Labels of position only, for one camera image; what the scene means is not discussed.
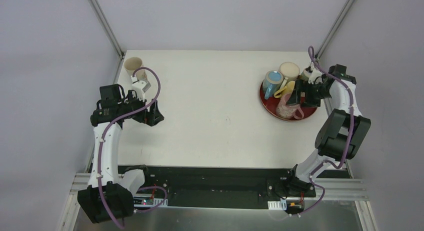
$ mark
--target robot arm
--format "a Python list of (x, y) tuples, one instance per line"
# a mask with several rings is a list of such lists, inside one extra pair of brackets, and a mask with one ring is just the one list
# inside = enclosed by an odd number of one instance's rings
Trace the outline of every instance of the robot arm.
[[(346, 159), (352, 159), (357, 153), (362, 141), (371, 126), (371, 121), (362, 116), (356, 105), (355, 77), (346, 74), (346, 67), (342, 65), (332, 66), (328, 72), (343, 80), (353, 94), (353, 133), (346, 154)], [(297, 80), (288, 105), (300, 103), (300, 97), (304, 93), (303, 106), (319, 107), (321, 99), (331, 98), (334, 109), (322, 126), (315, 139), (315, 149), (312, 154), (302, 163), (297, 164), (290, 172), (290, 178), (284, 182), (288, 196), (298, 196), (301, 192), (306, 193), (313, 185), (311, 179), (316, 178), (332, 163), (340, 162), (348, 140), (348, 128), (350, 126), (350, 95), (347, 89), (334, 79), (322, 75), (322, 83), (315, 83), (317, 75), (314, 69), (309, 81)]]
[(100, 87), (101, 99), (90, 117), (95, 140), (92, 172), (87, 189), (78, 191), (77, 195), (79, 204), (93, 223), (111, 220), (100, 197), (99, 178), (104, 199), (107, 200), (113, 216), (118, 219), (134, 213), (133, 196), (144, 184), (145, 176), (142, 169), (133, 169), (127, 171), (122, 179), (119, 178), (118, 144), (125, 119), (133, 119), (149, 126), (164, 120), (158, 110), (157, 101), (152, 103), (149, 110), (142, 110), (146, 106), (145, 92), (149, 87), (147, 80), (137, 78), (133, 79), (132, 89), (128, 91), (127, 96), (119, 84)]

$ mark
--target red tray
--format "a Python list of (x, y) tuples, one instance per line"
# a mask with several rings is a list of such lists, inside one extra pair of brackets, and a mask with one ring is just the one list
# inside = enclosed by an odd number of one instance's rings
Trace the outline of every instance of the red tray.
[[(268, 99), (265, 99), (265, 94), (262, 91), (262, 84), (260, 85), (260, 88), (259, 88), (259, 97), (260, 97), (260, 101), (262, 102), (263, 107), (268, 111), (268, 113), (270, 113), (272, 116), (276, 117), (279, 120), (284, 120), (284, 121), (289, 121), (289, 122), (301, 121), (301, 120), (307, 119), (308, 117), (313, 115), (315, 113), (315, 111), (317, 110), (317, 107), (301, 107), (301, 109), (304, 113), (304, 116), (303, 116), (302, 119), (295, 119), (294, 117), (292, 117), (290, 119), (282, 118), (282, 117), (278, 116), (277, 113), (276, 113), (277, 105), (280, 102), (280, 99), (275, 98), (274, 96), (271, 96)], [(301, 103), (303, 103), (304, 100), (305, 100), (304, 97), (300, 98)]]

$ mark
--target gray wall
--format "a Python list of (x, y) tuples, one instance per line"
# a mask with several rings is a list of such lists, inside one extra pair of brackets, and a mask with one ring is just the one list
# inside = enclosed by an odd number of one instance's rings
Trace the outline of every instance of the gray wall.
[(306, 51), (346, 0), (98, 0), (125, 50)]
[(118, 57), (87, 0), (0, 0), (0, 229), (58, 226)]
[(352, 160), (382, 231), (424, 230), (424, 0), (357, 0), (322, 57), (347, 66), (371, 129)]

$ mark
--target tabletop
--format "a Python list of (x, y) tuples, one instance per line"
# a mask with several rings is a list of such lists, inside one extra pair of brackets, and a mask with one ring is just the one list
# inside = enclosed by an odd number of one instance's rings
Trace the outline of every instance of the tabletop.
[[(149, 127), (125, 120), (119, 165), (231, 168), (292, 168), (314, 150), (327, 120), (321, 107), (309, 118), (287, 122), (270, 115), (259, 98), (267, 71), (293, 62), (302, 71), (307, 52), (128, 50), (159, 76), (158, 108), (165, 117)], [(151, 88), (155, 77), (146, 71)], [(118, 83), (125, 92), (131, 78), (122, 67)]]

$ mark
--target blue cup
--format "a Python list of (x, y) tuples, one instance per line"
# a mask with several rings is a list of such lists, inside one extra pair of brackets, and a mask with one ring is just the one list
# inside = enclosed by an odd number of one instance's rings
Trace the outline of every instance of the blue cup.
[(265, 94), (265, 99), (269, 99), (281, 86), (284, 77), (278, 71), (269, 71), (266, 73), (262, 82), (262, 91)]

